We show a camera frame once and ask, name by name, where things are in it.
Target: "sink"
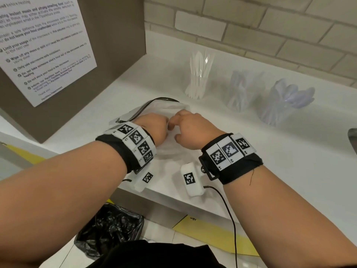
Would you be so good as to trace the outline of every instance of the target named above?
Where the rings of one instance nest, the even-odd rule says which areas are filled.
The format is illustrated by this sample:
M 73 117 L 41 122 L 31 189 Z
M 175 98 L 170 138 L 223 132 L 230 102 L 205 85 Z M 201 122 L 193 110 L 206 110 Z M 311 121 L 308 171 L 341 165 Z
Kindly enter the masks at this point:
M 351 145 L 357 154 L 357 129 L 348 130 L 348 139 L 350 140 Z

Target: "hand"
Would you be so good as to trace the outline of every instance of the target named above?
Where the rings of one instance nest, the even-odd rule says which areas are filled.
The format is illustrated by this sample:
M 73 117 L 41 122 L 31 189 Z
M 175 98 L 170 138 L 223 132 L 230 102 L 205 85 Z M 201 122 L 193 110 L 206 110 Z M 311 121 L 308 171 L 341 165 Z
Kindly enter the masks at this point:
M 168 130 L 172 131 L 179 126 L 181 134 L 175 135 L 175 140 L 187 149 L 202 149 L 210 141 L 225 134 L 200 114 L 193 114 L 187 110 L 181 110 L 168 122 Z
M 167 137 L 166 125 L 168 118 L 162 115 L 149 113 L 136 118 L 133 123 L 149 132 L 154 139 L 155 146 L 160 146 Z

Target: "person's left hand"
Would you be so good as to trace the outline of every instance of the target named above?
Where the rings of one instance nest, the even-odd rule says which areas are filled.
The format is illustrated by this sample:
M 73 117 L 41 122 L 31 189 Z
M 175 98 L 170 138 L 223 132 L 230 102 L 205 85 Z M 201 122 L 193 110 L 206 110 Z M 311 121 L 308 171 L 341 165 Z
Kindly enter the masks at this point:
M 149 113 L 136 118 L 133 123 L 141 126 L 149 132 L 155 142 L 155 146 L 160 146 L 167 137 L 168 118 L 159 114 Z

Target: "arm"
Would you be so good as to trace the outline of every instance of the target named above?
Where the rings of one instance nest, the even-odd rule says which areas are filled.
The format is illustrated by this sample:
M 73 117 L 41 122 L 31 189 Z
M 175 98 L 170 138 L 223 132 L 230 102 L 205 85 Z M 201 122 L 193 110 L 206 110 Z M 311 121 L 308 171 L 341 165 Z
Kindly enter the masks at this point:
M 180 111 L 169 130 L 176 141 L 202 149 L 224 134 L 200 114 Z M 260 166 L 223 186 L 239 222 L 269 267 L 338 267 L 357 263 L 357 248 L 298 193 Z
M 166 117 L 134 123 L 160 145 Z M 94 141 L 0 182 L 0 266 L 39 263 L 64 246 L 110 198 L 127 173 L 121 156 Z

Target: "wrist strap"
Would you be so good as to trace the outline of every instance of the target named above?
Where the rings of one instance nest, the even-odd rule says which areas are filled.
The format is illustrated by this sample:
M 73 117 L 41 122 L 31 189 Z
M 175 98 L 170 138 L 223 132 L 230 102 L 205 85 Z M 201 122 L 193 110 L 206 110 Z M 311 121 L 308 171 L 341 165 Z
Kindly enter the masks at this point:
M 199 160 L 210 180 L 227 184 L 261 166 L 263 161 L 241 134 L 224 134 L 202 149 Z
M 151 135 L 142 127 L 125 122 L 116 125 L 96 138 L 113 147 L 123 158 L 128 173 L 140 172 L 156 155 L 156 147 Z

